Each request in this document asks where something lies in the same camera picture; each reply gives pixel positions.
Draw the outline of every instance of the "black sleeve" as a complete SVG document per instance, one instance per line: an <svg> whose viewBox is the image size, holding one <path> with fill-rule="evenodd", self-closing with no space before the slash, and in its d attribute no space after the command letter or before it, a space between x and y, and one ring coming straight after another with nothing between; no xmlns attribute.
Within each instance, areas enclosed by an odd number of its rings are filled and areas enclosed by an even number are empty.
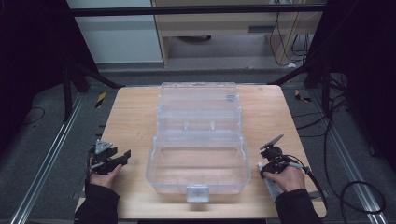
<svg viewBox="0 0 396 224"><path fill-rule="evenodd" d="M75 213L75 224L117 224L120 196L111 189L90 185L84 203Z"/></svg>
<svg viewBox="0 0 396 224"><path fill-rule="evenodd" d="M322 224L314 209L306 189L297 189L280 194L276 200L276 210L282 224Z"/></svg>

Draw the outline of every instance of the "clear plastic storage box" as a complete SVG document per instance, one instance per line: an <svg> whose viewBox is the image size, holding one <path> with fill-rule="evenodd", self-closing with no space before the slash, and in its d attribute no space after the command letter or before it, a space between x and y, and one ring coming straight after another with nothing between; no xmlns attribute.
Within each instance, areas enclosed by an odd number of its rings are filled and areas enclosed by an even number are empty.
<svg viewBox="0 0 396 224"><path fill-rule="evenodd" d="M158 193L237 194L250 180L234 83L163 83L146 178Z"/></svg>

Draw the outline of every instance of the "plastic compartment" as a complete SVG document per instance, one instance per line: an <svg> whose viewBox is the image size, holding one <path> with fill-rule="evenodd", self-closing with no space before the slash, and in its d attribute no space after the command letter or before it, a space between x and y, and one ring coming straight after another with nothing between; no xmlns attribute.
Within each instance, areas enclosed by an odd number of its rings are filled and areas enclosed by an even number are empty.
<svg viewBox="0 0 396 224"><path fill-rule="evenodd" d="M163 83L146 178L189 203L241 192L250 167L234 83Z"/></svg>

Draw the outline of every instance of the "white cabinet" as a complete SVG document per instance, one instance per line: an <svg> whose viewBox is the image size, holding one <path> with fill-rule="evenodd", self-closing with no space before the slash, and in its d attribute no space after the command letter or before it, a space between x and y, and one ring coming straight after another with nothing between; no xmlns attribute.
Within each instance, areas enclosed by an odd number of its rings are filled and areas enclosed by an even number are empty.
<svg viewBox="0 0 396 224"><path fill-rule="evenodd" d="M71 8L151 7L150 0L67 0ZM76 17L94 61L104 63L161 63L154 17Z"/></svg>

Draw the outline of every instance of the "hand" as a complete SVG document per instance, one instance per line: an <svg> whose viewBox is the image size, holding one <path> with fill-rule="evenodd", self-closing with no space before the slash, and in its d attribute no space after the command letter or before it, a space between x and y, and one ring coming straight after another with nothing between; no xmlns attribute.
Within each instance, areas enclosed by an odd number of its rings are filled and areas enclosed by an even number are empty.
<svg viewBox="0 0 396 224"><path fill-rule="evenodd" d="M111 189L113 180L116 177L116 175L120 172L121 167L122 165L119 164L116 168L114 168L112 172L109 172L107 175L99 175L96 173L92 173L90 177L90 183Z"/></svg>
<svg viewBox="0 0 396 224"><path fill-rule="evenodd" d="M303 171L298 168L288 166L280 174L264 172L264 175L265 177L274 180L285 192L289 192L295 189L305 189L305 176L303 174Z"/></svg>

